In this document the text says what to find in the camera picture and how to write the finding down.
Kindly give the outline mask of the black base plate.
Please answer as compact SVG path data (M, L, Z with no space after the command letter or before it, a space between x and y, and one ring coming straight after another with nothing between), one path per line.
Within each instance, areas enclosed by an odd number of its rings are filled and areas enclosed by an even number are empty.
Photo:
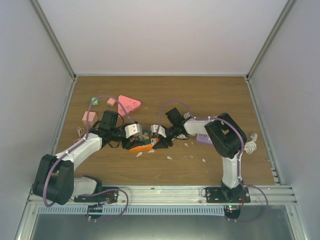
M113 204L118 202L119 188L116 186L103 186L102 189L96 190L94 193L100 193L108 190L95 196L75 196L73 201L75 203L102 203L102 204Z
M204 196L206 198L207 203L241 204L251 202L249 190L243 190L241 186L237 187L236 193L231 197L226 197L223 194L221 186L205 187Z

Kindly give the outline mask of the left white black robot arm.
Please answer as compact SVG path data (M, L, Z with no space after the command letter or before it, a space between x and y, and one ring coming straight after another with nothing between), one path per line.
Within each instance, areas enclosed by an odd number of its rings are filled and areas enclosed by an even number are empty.
M75 170L110 142L127 143L142 132L141 125L136 121L118 126L118 117L117 112L106 110L102 119L90 125L79 141L58 154L46 154L41 158L32 192L42 197L46 207L64 205L72 197L84 196L92 202L102 199L103 189L99 187L99 179L91 176L76 178Z

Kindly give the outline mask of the aluminium front rail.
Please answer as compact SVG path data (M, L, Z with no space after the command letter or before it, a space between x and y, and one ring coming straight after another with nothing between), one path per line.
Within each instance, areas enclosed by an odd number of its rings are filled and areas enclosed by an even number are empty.
M116 205L150 206L195 206L231 205L218 196L205 197L204 185L119 185L120 192ZM288 185L260 185L248 189L250 202L247 205L297 205L293 189Z

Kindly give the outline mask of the orange power strip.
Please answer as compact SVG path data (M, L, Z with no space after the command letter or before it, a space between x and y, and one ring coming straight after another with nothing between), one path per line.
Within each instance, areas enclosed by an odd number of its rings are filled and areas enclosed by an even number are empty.
M131 153L134 152L145 152L145 151L150 151L153 149L152 144L147 144L147 145L142 145L142 146L136 146L134 148L129 149L128 151Z

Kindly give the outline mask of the pink triangular socket adapter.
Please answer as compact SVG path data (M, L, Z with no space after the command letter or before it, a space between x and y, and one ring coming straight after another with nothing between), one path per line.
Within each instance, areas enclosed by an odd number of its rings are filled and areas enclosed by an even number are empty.
M119 95L118 101L123 105L128 114L137 110L141 106L141 102L139 100L124 95Z

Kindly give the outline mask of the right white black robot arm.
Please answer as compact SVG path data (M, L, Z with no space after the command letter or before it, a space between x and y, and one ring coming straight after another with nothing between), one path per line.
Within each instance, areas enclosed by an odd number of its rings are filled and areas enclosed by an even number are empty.
M173 145L173 139L180 135L207 135L222 158L221 196L228 203L234 202L244 191L241 158L247 142L245 133L227 113L216 117L185 118L177 108L173 108L165 115L171 127L166 128L160 124L150 127L151 132L159 137L153 148L167 149Z

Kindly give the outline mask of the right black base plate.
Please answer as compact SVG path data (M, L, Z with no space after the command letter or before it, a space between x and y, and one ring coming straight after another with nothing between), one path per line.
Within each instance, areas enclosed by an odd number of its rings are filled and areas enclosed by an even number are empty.
M236 193L231 197L226 197L223 194L221 186L205 187L204 196L206 198L207 203L241 204L251 202L249 190L243 190L241 186L237 187Z

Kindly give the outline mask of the green plug adapter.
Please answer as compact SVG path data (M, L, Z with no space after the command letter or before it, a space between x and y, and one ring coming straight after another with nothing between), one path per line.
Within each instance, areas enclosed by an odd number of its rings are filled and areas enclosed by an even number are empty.
M97 106L99 104L99 99L97 97L91 97L89 102L92 106Z

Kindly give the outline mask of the pink cylindrical plug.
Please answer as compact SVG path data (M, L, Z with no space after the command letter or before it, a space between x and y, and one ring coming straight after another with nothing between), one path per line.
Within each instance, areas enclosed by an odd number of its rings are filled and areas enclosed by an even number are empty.
M117 103L117 101L113 98L109 98L106 102L106 105L110 108L112 108L115 104Z

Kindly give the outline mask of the purple power strip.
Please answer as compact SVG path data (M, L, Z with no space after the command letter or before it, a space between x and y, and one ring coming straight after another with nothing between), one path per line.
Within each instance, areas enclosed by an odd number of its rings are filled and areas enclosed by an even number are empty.
M206 134L197 134L196 135L196 142L200 143L200 144L210 145L210 146L213 145L210 137Z

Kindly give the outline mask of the dark green cube adapter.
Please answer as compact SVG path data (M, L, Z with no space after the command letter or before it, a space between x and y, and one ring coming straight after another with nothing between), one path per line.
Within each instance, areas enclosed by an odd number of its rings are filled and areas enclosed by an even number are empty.
M139 143L142 143L142 145L149 145L152 143L152 134L148 130L144 130L137 136L137 140Z

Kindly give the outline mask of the pink cube socket adapter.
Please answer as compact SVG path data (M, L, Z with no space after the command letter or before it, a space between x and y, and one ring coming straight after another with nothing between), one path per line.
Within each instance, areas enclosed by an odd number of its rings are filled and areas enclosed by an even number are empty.
M95 122L98 121L98 115L96 112L93 111L85 111L82 117L82 122L84 125L92 126Z

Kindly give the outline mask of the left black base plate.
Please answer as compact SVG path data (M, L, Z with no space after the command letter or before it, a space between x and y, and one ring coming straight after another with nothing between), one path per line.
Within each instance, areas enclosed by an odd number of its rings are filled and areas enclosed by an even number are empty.
M73 201L75 203L102 203L102 204L113 204L118 202L119 188L116 186L103 186L102 189L96 190L94 193L100 193L108 190L95 196L75 196Z

